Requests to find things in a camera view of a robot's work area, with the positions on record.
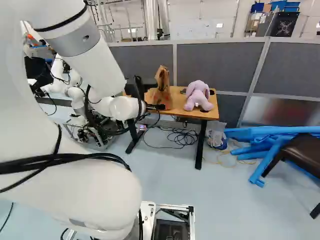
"desk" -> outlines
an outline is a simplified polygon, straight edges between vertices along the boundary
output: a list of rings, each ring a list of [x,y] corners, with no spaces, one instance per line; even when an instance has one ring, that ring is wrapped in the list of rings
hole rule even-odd
[[[214,91],[214,95],[209,97],[209,102],[213,104],[213,109],[209,112],[201,112],[199,107],[195,107],[192,111],[185,111],[184,105],[186,104],[186,95],[181,94],[180,91],[185,89],[185,86],[170,86],[171,96],[173,100],[173,108],[170,110],[160,111],[160,114],[173,115],[185,118],[201,119],[201,130],[198,136],[198,145],[195,157],[195,168],[200,170],[202,167],[202,156],[204,149],[204,141],[206,135],[206,128],[208,121],[219,120],[219,110],[216,90],[210,88]],[[150,104],[152,103],[152,92],[155,88],[151,88],[148,92],[144,94],[144,100]]]

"plastic bag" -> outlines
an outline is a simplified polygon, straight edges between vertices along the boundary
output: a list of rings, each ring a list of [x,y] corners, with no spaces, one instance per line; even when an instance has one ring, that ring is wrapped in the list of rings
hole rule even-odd
[[[225,128],[227,123],[220,121],[209,121],[206,127],[205,135],[207,143],[211,148],[225,150],[228,147]]]

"table surface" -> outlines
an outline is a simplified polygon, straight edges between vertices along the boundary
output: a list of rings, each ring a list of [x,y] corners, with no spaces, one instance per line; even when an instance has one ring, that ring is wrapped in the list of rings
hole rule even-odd
[[[219,110],[216,90],[210,88],[214,91],[214,95],[210,95],[209,102],[213,104],[213,109],[209,112],[201,112],[199,107],[194,107],[192,111],[184,110],[184,105],[187,102],[186,95],[181,94],[180,91],[186,89],[186,86],[170,86],[171,96],[173,99],[173,108],[170,110],[160,111],[160,114],[164,115],[174,115],[186,118],[196,118],[205,120],[219,120]],[[144,94],[144,100],[149,104],[151,103],[152,91],[155,88],[150,88],[148,92]]]

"pink stuffed animal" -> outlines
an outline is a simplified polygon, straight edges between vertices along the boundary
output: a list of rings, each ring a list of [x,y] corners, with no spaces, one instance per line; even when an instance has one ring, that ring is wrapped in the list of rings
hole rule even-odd
[[[210,96],[209,86],[201,80],[191,82],[186,89],[185,95],[187,101],[183,108],[186,111],[192,111],[195,106],[201,106],[205,111],[210,111],[214,107],[208,101]]]

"black chair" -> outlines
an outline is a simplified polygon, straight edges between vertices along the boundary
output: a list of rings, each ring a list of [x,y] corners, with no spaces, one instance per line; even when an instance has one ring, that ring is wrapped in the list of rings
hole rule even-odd
[[[320,139],[309,133],[300,133],[284,145],[262,173],[266,177],[279,161],[290,160],[320,179]],[[320,214],[320,203],[311,211],[315,219]]]

